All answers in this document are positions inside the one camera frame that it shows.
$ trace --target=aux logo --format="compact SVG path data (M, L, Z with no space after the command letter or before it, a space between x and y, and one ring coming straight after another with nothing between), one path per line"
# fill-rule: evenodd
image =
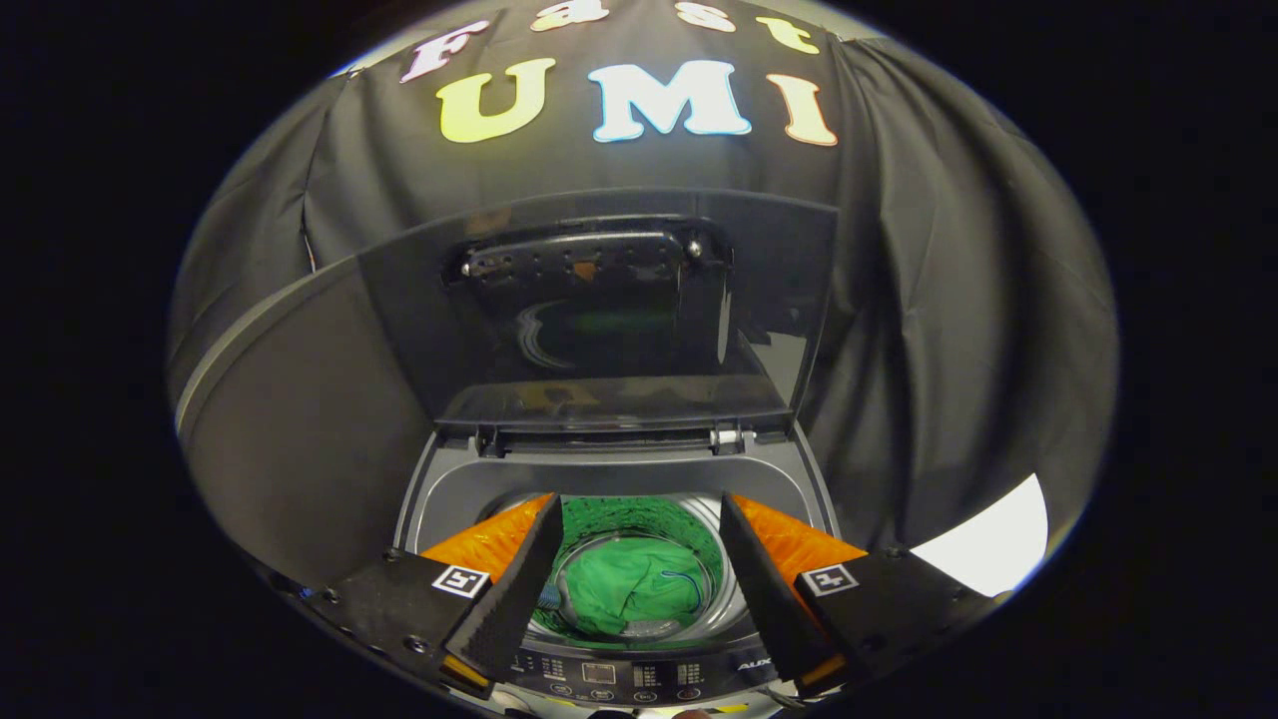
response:
M772 664L771 656L764 656L763 659L757 659L754 662L746 662L745 664L736 668L737 672L744 672L745 669L757 669L766 664Z

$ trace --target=yellow letter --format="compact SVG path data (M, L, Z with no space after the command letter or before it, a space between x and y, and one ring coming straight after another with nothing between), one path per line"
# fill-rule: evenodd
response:
M675 3L679 19L688 24L708 27L720 32L736 32L736 26L727 19L727 13L718 8L708 8L699 3Z
M786 134L810 144L829 147L838 143L835 133L826 126L826 117L820 115L820 106L817 105L819 87L790 75L771 74L767 78L768 82L781 88L786 110L790 110L790 124L786 125Z
M606 17L608 17L608 11L603 9L603 4L599 0L569 0L567 3L551 5L537 13L537 19L533 20L529 28L533 32L543 32L571 23L602 20Z
M452 142L479 142L510 134L533 121L546 103L546 70L550 57L527 60L506 68L515 78L515 103L500 115L479 114L479 89L492 79L488 73L470 75L446 84L435 93L443 101L440 130Z
M820 50L817 50L815 45L808 45L801 38L812 37L812 34L805 29L799 29L790 24L790 20L782 20L781 18L754 18L760 23L768 26L772 31L772 37L777 42L785 45L786 47L794 47L800 52L806 52L809 55L817 55Z

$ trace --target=blue string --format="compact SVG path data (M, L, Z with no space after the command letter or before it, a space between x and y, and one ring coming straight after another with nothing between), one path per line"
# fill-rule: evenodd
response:
M697 593L697 607L693 608L693 612L697 612L698 609L702 608L702 589L697 586L697 580L689 577L688 575L684 575L682 572L671 572L670 570L662 570L661 571L661 576L662 577L682 577L682 579L688 580L688 582L690 585L693 585L693 591Z

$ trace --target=washing machine top panel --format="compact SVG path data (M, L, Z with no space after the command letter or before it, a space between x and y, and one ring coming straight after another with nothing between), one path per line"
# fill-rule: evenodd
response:
M836 223L772 195L589 192L423 225L360 268L441 428L786 428Z

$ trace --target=lid hinge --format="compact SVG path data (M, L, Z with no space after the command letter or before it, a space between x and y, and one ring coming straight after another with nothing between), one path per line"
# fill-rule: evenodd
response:
M746 435L753 434L741 430L741 424L737 421L714 423L714 429L711 430L711 452L716 456L740 455L745 452Z
M474 437L475 455L501 460L506 456L504 441L505 438L501 437L497 428L477 428Z

